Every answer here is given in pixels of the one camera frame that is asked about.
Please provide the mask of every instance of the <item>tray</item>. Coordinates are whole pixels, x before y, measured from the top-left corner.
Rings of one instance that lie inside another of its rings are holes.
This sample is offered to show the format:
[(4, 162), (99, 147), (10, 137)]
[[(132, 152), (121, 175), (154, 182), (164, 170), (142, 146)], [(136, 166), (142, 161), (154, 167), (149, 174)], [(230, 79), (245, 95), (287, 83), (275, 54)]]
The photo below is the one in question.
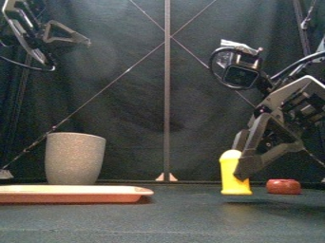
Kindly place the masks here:
[(0, 186), (0, 204), (132, 203), (152, 196), (137, 186), (6, 185)]

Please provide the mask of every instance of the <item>cable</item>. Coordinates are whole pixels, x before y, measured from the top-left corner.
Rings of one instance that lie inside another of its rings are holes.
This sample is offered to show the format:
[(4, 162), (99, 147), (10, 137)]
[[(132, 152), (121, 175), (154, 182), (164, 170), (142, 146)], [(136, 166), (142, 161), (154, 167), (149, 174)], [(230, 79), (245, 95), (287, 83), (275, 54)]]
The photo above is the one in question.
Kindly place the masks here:
[(301, 60), (299, 60), (296, 63), (293, 63), (292, 65), (289, 65), (280, 73), (277, 73), (271, 80), (276, 81), (281, 78), (281, 76), (284, 76), (288, 72), (291, 72), (296, 67), (299, 67), (300, 65), (311, 62), (312, 60), (321, 58), (325, 56), (325, 51), (321, 52), (316, 52), (315, 54), (307, 56), (305, 58), (303, 58)]
[(0, 56), (0, 59), (4, 60), (6, 62), (14, 64), (14, 65), (19, 65), (21, 67), (23, 68), (29, 68), (34, 71), (41, 71), (41, 72), (53, 72), (57, 70), (57, 67), (53, 65), (50, 69), (45, 69), (45, 68), (41, 68), (41, 67), (35, 67), (35, 66), (30, 66), (30, 65), (25, 65), (14, 60), (11, 60), (10, 58), (4, 57), (4, 56)]

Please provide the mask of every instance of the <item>gray cup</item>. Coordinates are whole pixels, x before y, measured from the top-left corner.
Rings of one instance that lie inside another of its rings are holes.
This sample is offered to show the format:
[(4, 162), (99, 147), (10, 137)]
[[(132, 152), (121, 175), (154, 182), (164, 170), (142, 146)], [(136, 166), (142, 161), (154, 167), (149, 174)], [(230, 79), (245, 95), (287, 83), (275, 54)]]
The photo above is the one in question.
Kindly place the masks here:
[(103, 164), (106, 139), (82, 133), (53, 133), (46, 142), (46, 177), (53, 185), (91, 185)]

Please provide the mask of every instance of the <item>small red bowl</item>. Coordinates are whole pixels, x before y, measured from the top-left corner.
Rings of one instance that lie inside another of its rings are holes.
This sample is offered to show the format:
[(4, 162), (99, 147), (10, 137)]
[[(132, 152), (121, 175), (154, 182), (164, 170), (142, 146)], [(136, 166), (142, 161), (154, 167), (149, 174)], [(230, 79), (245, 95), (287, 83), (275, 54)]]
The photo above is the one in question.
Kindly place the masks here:
[(299, 195), (301, 184), (296, 179), (273, 178), (267, 183), (267, 190), (271, 194)]

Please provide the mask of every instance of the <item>metal pole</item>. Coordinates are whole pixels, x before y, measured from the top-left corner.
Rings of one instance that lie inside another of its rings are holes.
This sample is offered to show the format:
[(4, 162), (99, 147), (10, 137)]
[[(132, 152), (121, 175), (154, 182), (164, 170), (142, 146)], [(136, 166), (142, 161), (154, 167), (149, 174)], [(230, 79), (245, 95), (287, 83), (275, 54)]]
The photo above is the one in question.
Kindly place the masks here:
[(165, 0), (164, 181), (170, 181), (170, 0)]

